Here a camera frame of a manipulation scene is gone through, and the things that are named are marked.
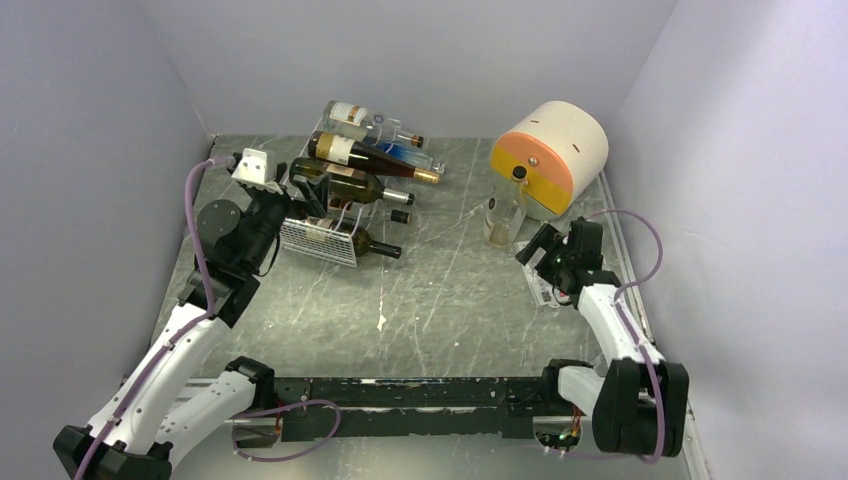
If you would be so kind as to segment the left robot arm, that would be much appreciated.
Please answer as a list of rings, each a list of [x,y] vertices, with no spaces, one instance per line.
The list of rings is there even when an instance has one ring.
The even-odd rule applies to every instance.
[[[83,427],[67,425],[53,449],[72,479],[168,479],[230,419],[287,411],[271,367],[238,357],[187,403],[174,404],[258,290],[260,266],[299,205],[276,177],[242,184],[246,211],[207,204],[189,219],[196,269],[166,325],[125,383]]]

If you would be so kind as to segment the brown bottle gold foil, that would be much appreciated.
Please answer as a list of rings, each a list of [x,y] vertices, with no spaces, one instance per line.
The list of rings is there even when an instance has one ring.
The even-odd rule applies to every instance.
[[[438,184],[441,180],[440,173],[411,165],[381,149],[331,132],[314,132],[306,151],[311,157],[378,176],[410,178],[428,184]]]

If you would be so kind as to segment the clear bottle white gold label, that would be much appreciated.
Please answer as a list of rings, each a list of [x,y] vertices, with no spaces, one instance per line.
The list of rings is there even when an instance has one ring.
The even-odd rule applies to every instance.
[[[516,240],[527,214],[526,185],[523,166],[515,166],[508,179],[496,182],[484,217],[484,237],[489,244],[507,247]]]

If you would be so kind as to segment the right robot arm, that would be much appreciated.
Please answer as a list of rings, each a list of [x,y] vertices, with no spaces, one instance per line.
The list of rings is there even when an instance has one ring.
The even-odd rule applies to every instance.
[[[597,448],[655,462],[682,451],[690,379],[648,340],[624,300],[627,288],[603,267],[604,229],[580,217],[567,232],[543,224],[516,260],[565,294],[587,321],[607,362],[605,375],[572,362],[539,391],[550,413],[571,406],[591,419]]]

